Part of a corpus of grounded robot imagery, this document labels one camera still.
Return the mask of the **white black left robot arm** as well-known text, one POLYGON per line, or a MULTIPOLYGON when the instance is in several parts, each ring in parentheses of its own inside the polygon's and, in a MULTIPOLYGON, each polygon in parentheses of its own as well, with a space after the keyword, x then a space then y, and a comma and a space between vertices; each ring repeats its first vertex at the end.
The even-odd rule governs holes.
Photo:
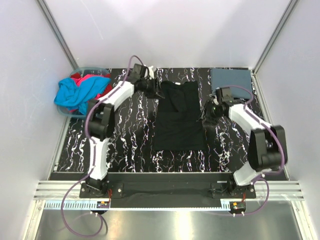
POLYGON ((153 66, 136 63, 127 77, 109 93, 88 102, 84 129, 90 142, 90 162, 83 192, 92 193, 97 198, 103 198, 110 192, 106 155, 116 126, 115 113, 136 92, 142 92, 150 99, 164 97, 153 66))

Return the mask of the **black t shirt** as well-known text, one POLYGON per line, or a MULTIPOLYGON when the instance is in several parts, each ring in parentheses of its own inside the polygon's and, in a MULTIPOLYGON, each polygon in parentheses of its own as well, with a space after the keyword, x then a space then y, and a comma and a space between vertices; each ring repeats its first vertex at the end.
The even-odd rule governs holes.
POLYGON ((158 101, 154 127, 156 151, 203 151, 206 148, 200 119, 198 83, 163 81, 164 98, 158 101))

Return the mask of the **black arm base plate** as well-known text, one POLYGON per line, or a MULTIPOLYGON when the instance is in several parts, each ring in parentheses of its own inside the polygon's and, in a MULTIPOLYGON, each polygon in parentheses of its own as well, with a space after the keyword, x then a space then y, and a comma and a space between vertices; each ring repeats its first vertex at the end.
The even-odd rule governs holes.
POLYGON ((85 182, 81 184, 79 196, 83 199, 107 197, 112 200, 128 202, 200 202, 209 200, 241 201, 256 198, 255 188, 246 191, 240 198, 231 197, 221 190, 231 173, 185 172, 185 173, 128 173, 111 172, 107 175, 108 194, 98 197, 91 192, 83 192, 85 182))

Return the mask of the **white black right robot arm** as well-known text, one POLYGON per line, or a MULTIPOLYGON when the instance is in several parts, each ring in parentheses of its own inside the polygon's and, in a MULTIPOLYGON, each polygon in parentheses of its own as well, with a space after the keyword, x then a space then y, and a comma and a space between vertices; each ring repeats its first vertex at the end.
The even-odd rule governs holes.
POLYGON ((281 173, 288 162, 284 128, 261 119, 248 108, 248 104, 248 101, 235 98, 232 86, 227 85, 215 89, 203 113, 212 123, 222 117, 229 118, 249 136, 247 162, 231 174, 221 189, 221 194, 235 199, 250 191, 258 179, 281 173))

